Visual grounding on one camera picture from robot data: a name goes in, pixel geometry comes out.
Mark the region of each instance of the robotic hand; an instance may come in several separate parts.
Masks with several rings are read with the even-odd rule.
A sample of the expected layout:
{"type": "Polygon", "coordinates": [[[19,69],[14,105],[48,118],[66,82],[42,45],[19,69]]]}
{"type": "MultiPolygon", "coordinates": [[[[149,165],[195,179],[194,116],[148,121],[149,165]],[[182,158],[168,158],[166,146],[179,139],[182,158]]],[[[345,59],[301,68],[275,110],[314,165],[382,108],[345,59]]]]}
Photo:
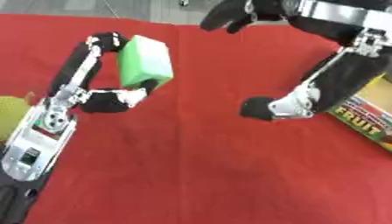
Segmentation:
{"type": "Polygon", "coordinates": [[[79,43],[52,81],[48,96],[31,107],[0,155],[0,223],[21,224],[49,179],[59,154],[75,131],[72,109],[123,112],[135,107],[158,84],[143,81],[135,90],[89,90],[104,53],[118,53],[129,41],[116,32],[79,43]]]}
{"type": "Polygon", "coordinates": [[[302,83],[281,99],[253,97],[241,115],[264,121],[310,118],[355,94],[389,64],[392,14],[388,0],[225,0],[202,21],[212,31],[229,23],[236,33],[257,20],[285,19],[290,25],[341,48],[304,75],[302,83]]]}

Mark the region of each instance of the white floor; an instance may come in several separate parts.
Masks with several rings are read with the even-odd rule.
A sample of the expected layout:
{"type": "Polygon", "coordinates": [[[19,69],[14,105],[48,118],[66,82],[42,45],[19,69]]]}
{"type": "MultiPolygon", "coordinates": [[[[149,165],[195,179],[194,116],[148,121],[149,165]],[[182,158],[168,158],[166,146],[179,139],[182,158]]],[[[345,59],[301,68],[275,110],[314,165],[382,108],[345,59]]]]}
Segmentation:
{"type": "Polygon", "coordinates": [[[220,0],[0,0],[0,13],[134,18],[171,24],[198,24],[220,0]]]}

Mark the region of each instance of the silver metal bracket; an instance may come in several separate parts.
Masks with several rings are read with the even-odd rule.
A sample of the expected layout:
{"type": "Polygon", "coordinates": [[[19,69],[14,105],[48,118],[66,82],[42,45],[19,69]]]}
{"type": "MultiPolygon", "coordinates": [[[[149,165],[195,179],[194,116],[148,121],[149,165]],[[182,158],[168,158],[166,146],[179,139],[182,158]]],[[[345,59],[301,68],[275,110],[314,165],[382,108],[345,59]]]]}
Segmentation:
{"type": "Polygon", "coordinates": [[[13,179],[33,181],[50,171],[75,131],[76,117],[73,116],[61,132],[46,132],[40,120],[45,113],[43,100],[28,111],[5,145],[1,164],[13,179]]]}

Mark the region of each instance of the cable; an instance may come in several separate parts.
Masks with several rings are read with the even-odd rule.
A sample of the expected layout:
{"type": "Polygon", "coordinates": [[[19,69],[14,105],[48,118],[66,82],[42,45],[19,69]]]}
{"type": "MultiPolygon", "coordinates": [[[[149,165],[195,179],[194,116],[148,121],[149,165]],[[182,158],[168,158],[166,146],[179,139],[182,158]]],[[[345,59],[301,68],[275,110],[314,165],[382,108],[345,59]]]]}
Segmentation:
{"type": "Polygon", "coordinates": [[[108,9],[110,10],[110,12],[111,12],[113,15],[115,15],[116,18],[120,18],[120,17],[118,16],[118,14],[117,14],[117,13],[113,10],[113,8],[110,6],[110,4],[108,3],[107,0],[103,0],[103,2],[105,3],[106,7],[108,7],[108,9]]]}

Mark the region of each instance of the yellow fruit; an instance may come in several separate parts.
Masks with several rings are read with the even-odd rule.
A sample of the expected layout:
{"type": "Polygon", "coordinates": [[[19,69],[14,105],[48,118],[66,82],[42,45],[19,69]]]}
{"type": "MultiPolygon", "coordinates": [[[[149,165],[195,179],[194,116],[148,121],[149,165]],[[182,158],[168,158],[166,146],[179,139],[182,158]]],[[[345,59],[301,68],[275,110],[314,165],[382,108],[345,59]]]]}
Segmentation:
{"type": "Polygon", "coordinates": [[[7,140],[29,108],[23,98],[0,96],[0,142],[7,140]]]}

